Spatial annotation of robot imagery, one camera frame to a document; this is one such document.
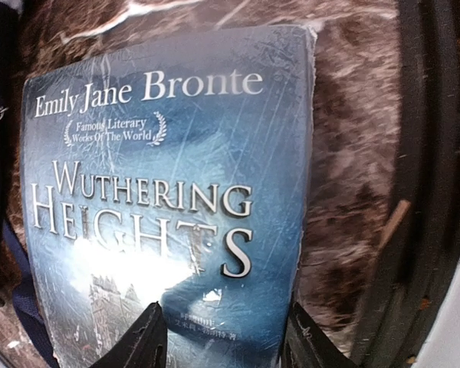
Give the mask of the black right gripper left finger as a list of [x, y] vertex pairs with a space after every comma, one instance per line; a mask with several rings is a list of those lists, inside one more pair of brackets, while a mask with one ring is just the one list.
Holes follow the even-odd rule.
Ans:
[[160, 305], [151, 303], [107, 354], [107, 367], [166, 366], [167, 327]]

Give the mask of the dark blue hardcover book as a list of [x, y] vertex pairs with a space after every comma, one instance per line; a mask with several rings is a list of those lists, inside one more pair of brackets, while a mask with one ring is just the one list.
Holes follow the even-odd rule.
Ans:
[[153, 302], [168, 366], [277, 366], [315, 40], [294, 25], [186, 34], [25, 83], [26, 243], [62, 367], [99, 360]]

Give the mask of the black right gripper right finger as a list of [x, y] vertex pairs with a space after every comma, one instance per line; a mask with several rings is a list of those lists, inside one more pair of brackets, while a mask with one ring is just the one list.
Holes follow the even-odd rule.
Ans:
[[336, 348], [298, 302], [293, 302], [287, 318], [283, 367], [357, 368], [357, 365]]

